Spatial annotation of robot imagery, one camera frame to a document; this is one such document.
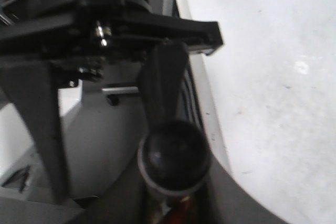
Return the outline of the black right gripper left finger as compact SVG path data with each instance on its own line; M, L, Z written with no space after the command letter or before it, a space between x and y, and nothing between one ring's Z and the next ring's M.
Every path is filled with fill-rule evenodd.
M62 203L68 197L70 187L58 89L51 65L36 60L6 62L1 66L1 88L34 141L55 202Z

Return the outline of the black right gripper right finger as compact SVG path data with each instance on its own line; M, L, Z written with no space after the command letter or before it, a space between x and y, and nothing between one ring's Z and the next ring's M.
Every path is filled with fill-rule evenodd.
M160 44L150 51L138 74L149 129L176 119L188 59L188 48L181 42Z

